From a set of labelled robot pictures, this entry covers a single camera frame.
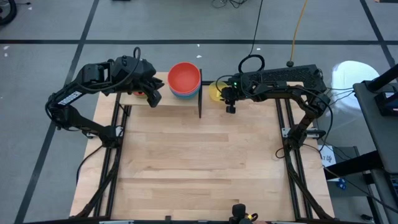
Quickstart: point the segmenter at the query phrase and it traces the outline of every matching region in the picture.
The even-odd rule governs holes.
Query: wooden table
[[[94,121],[111,123],[115,98],[99,96]],[[212,101],[203,86],[202,107],[201,119],[195,107],[132,107],[111,218],[164,220],[171,215],[173,220],[228,220],[232,205],[244,203],[259,220],[293,221],[285,162],[274,155],[282,147],[275,100],[239,101],[236,114],[227,114],[226,105]],[[294,101],[292,111],[299,122],[304,112]],[[305,143],[317,147],[316,140]],[[99,139],[88,140],[85,156],[99,145]],[[98,188],[104,152],[82,167],[71,215]],[[333,216],[319,154],[303,146],[301,155],[309,191]],[[305,217],[298,188],[297,192]],[[102,212],[107,197],[105,193]]]

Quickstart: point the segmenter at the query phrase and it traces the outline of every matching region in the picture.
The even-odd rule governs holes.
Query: red bowl
[[[181,62],[169,71],[167,82],[174,92],[189,94],[200,85],[200,71],[192,63]]]

